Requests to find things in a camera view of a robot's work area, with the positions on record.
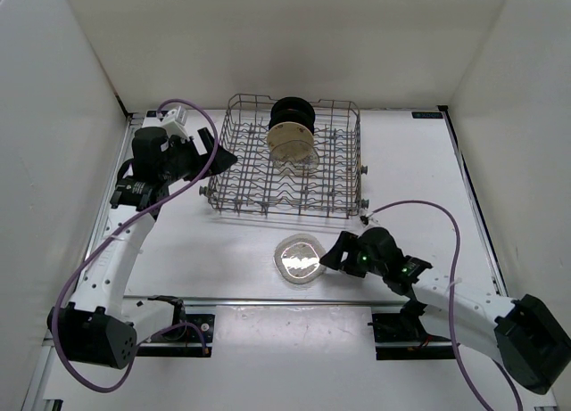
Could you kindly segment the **cream plate with characters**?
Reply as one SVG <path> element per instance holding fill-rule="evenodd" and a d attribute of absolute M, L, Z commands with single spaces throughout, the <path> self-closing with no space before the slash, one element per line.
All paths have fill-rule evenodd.
<path fill-rule="evenodd" d="M 273 160 L 303 161 L 313 154 L 314 135 L 302 124 L 286 121 L 269 130 L 267 145 Z"/>

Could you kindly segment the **black plate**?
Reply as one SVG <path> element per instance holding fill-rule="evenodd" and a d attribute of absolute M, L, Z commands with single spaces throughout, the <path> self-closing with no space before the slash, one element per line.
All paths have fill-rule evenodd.
<path fill-rule="evenodd" d="M 299 111 L 311 120 L 314 120 L 316 116 L 312 105 L 305 99 L 296 96 L 287 96 L 277 100 L 271 108 L 271 116 L 274 117 L 281 111 Z"/>
<path fill-rule="evenodd" d="M 286 122 L 302 125 L 314 133 L 314 120 L 305 112 L 298 110 L 282 110 L 273 113 L 269 122 L 269 130 Z"/>

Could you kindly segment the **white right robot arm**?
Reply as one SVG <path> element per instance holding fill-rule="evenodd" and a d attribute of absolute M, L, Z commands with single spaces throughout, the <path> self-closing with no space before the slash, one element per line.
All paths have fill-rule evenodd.
<path fill-rule="evenodd" d="M 570 363 L 570 337 L 545 303 L 451 284 L 429 262 L 403 254 L 389 232 L 340 233 L 321 263 L 348 275 L 378 275 L 405 298 L 401 330 L 419 340 L 427 333 L 474 349 L 505 368 L 522 387 L 545 394 Z"/>

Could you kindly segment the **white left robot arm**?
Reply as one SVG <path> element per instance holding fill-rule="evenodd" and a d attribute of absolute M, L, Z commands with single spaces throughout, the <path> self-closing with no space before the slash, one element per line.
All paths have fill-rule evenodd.
<path fill-rule="evenodd" d="M 120 165 L 110 199 L 111 229 L 67 281 L 47 318 L 68 370 L 76 363 L 131 368 L 139 345 L 156 336 L 178 341 L 194 331 L 198 342 L 206 343 L 177 297 L 155 295 L 129 308 L 123 304 L 142 245 L 162 206 L 174 198 L 170 186 L 178 181 L 192 186 L 237 161 L 220 145 L 215 127 L 203 127 L 198 135 L 205 153 L 182 127 L 143 127 L 134 134 L 132 155 Z"/>

